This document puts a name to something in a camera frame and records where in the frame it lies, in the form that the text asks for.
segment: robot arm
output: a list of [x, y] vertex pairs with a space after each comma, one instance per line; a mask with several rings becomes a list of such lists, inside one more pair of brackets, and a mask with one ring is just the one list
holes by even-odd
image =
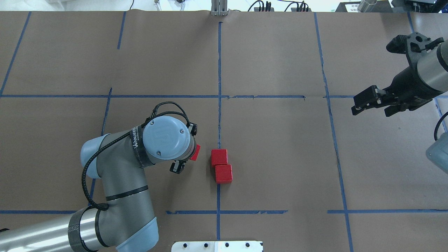
[[160, 115], [155, 109], [144, 124], [83, 145], [82, 164], [95, 158], [85, 173], [103, 180], [107, 205], [88, 197], [92, 206], [74, 214], [1, 232], [0, 251], [91, 252], [117, 246], [119, 252], [146, 252], [155, 246], [159, 233], [143, 168], [175, 160], [170, 170], [178, 174], [197, 147], [195, 124]]
[[448, 42], [431, 40], [420, 34], [398, 35], [386, 47], [389, 52], [405, 54], [409, 67], [397, 74], [385, 89], [376, 85], [357, 94], [352, 114], [388, 106], [389, 117], [400, 111], [416, 110], [432, 98], [448, 91]]

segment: blue tape line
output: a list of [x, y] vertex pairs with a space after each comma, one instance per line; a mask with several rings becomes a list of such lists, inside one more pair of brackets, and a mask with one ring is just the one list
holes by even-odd
[[105, 95], [3, 95], [5, 98], [107, 98]]
[[355, 97], [355, 96], [324, 96], [324, 98], [330, 98], [330, 99], [333, 99], [333, 98], [353, 98], [353, 97]]
[[359, 210], [328, 210], [329, 214], [342, 213], [448, 213], [448, 209], [359, 209]]
[[8, 70], [6, 71], [6, 75], [3, 80], [3, 85], [1, 86], [1, 89], [0, 89], [0, 98], [3, 95], [4, 87], [6, 86], [6, 83], [8, 81], [9, 73], [11, 72], [11, 68], [13, 67], [13, 63], [14, 63], [14, 60], [16, 59], [17, 51], [19, 50], [19, 46], [20, 46], [20, 43], [22, 42], [22, 38], [25, 33], [26, 26], [28, 25], [28, 21], [30, 20], [30, 17], [31, 17], [31, 11], [28, 12], [28, 16], [26, 17], [25, 24], [23, 25], [22, 33], [20, 34], [19, 41], [17, 42], [16, 49], [14, 50], [14, 53], [13, 53], [13, 57], [11, 58], [11, 62], [9, 63]]
[[[109, 105], [111, 103], [111, 95], [112, 95], [112, 88], [109, 90], [108, 101], [106, 103], [106, 111], [104, 112], [103, 127], [101, 127], [101, 135], [104, 135], [104, 129], [106, 128], [106, 120], [108, 118]], [[90, 187], [90, 198], [93, 198], [93, 192], [95, 191], [95, 184], [96, 179], [94, 178], [92, 179], [92, 185]]]
[[349, 214], [347, 213], [347, 200], [345, 198], [344, 180], [342, 178], [342, 169], [341, 169], [341, 166], [340, 166], [339, 151], [338, 151], [337, 140], [336, 140], [336, 131], [335, 131], [334, 123], [333, 123], [333, 114], [332, 114], [332, 109], [331, 109], [330, 92], [328, 90], [327, 77], [325, 76], [325, 71], [324, 71], [324, 68], [323, 68], [322, 44], [321, 44], [321, 41], [320, 41], [319, 24], [318, 24], [318, 21], [317, 21], [317, 13], [316, 12], [314, 13], [314, 22], [315, 22], [315, 26], [316, 26], [317, 42], [318, 42], [318, 46], [319, 46], [320, 64], [322, 66], [323, 81], [325, 83], [325, 94], [326, 94], [326, 98], [327, 98], [328, 114], [330, 116], [330, 125], [331, 125], [331, 128], [332, 128], [332, 134], [333, 134], [333, 144], [334, 144], [334, 148], [335, 148], [335, 152], [336, 152], [336, 158], [337, 158], [337, 168], [339, 170], [339, 184], [340, 184], [340, 191], [341, 191], [341, 195], [342, 195], [342, 204], [344, 206], [344, 211], [345, 211], [344, 215], [345, 215], [345, 225], [347, 227], [347, 237], [348, 237], [348, 240], [349, 240], [350, 252], [353, 252], [352, 233], [351, 233], [351, 230], [350, 230]]
[[104, 112], [103, 127], [101, 128], [101, 135], [104, 135], [104, 130], [106, 128], [106, 120], [108, 118], [109, 105], [111, 104], [111, 97], [112, 97], [112, 88], [109, 90], [108, 102], [106, 103], [106, 111]]
[[[165, 211], [172, 214], [217, 214], [215, 210]], [[287, 210], [220, 210], [220, 214], [284, 214]]]
[[231, 96], [228, 99], [231, 98], [251, 98], [251, 99], [255, 99], [255, 98], [302, 98], [305, 99], [305, 96]]
[[165, 211], [167, 214], [216, 214], [215, 210]]
[[221, 149], [221, 25], [222, 22], [218, 23], [218, 149]]
[[75, 212], [57, 210], [0, 210], [0, 214], [72, 214]]
[[221, 210], [221, 214], [284, 214], [287, 210]]
[[219, 98], [219, 96], [208, 95], [112, 95], [112, 98]]
[[[439, 113], [439, 116], [442, 117], [442, 115], [443, 115], [442, 110], [440, 110], [440, 105], [439, 105], [439, 101], [437, 100], [437, 98], [434, 99], [434, 102], [435, 102], [435, 106], [437, 108], [437, 112]], [[445, 132], [448, 132], [445, 120], [442, 121], [442, 125], [444, 126]]]
[[411, 17], [411, 13], [408, 12], [408, 20], [409, 20], [409, 25], [411, 26], [411, 32], [414, 33], [414, 25], [412, 24], [412, 17]]
[[123, 19], [121, 20], [121, 29], [120, 29], [120, 36], [118, 37], [118, 45], [116, 48], [119, 50], [121, 46], [121, 37], [123, 36], [123, 29], [125, 27], [125, 19], [126, 19], [126, 11], [123, 12]]
[[221, 240], [221, 185], [216, 185], [216, 240]]
[[[218, 149], [221, 149], [221, 25], [218, 23]], [[216, 240], [221, 240], [221, 185], [216, 185]]]

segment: black strap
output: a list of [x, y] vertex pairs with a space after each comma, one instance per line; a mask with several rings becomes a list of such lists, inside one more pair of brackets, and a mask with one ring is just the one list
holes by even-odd
[[69, 221], [68, 227], [68, 235], [69, 235], [69, 243], [70, 247], [74, 252], [96, 252], [98, 250], [90, 250], [84, 241], [81, 238], [81, 232], [79, 230], [79, 223], [81, 222], [81, 217], [83, 213], [89, 209], [92, 209], [92, 206], [88, 206], [84, 209], [81, 209], [74, 213]]
[[146, 191], [146, 190], [148, 190], [148, 185], [145, 185], [143, 187], [140, 187], [140, 188], [137, 188], [137, 189], [134, 189], [134, 190], [130, 190], [130, 191], [127, 191], [127, 192], [115, 194], [115, 195], [112, 195], [112, 196], [107, 196], [106, 200], [107, 201], [117, 200], [117, 199], [121, 199], [121, 198], [124, 198], [124, 197], [127, 197], [127, 196], [131, 196], [131, 195], [134, 195], [136, 193], [139, 193], [139, 192], [142, 192], [142, 191]]
[[134, 150], [135, 157], [140, 164], [140, 168], [155, 165], [149, 159], [148, 154], [146, 153], [145, 146], [143, 145], [142, 127], [137, 126], [132, 128], [129, 137], [131, 138], [132, 149]]
[[100, 212], [101, 212], [101, 210], [98, 209], [98, 211], [96, 212], [96, 215], [95, 215], [95, 234], [96, 234], [96, 238], [98, 238], [98, 241], [101, 244], [101, 246], [108, 248], [109, 246], [106, 245], [106, 243], [104, 243], [103, 238], [101, 237], [101, 234], [99, 233], [99, 213]]
[[442, 46], [440, 45], [437, 48], [437, 59], [439, 60], [439, 63], [442, 65], [442, 67], [445, 69], [445, 71], [448, 72], [448, 64], [445, 62], [444, 58], [442, 57]]

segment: blue joint cap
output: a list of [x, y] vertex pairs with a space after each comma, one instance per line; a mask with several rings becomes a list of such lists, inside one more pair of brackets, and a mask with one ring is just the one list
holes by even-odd
[[143, 130], [143, 145], [152, 156], [162, 160], [175, 160], [184, 154], [190, 145], [190, 132], [180, 120], [156, 117]]
[[159, 241], [157, 217], [116, 247], [118, 252], [146, 252]]
[[[101, 147], [101, 143], [104, 138], [109, 135], [105, 134], [100, 137], [90, 139], [85, 142], [81, 148], [81, 165], [85, 166], [87, 161], [99, 150]], [[90, 163], [89, 168], [87, 168], [87, 176], [91, 178], [101, 178], [96, 171], [96, 158]]]
[[443, 133], [440, 138], [426, 150], [426, 157], [448, 174], [448, 133]]

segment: red block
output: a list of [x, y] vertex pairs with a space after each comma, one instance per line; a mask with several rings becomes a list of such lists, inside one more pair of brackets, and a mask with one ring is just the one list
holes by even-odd
[[215, 166], [215, 177], [217, 184], [228, 184], [232, 182], [232, 165]]
[[194, 152], [194, 154], [191, 156], [190, 160], [196, 161], [196, 159], [198, 158], [199, 155], [199, 150], [201, 149], [201, 146], [199, 144], [196, 145], [196, 151]]
[[211, 166], [226, 165], [227, 164], [227, 150], [213, 149], [211, 150]]

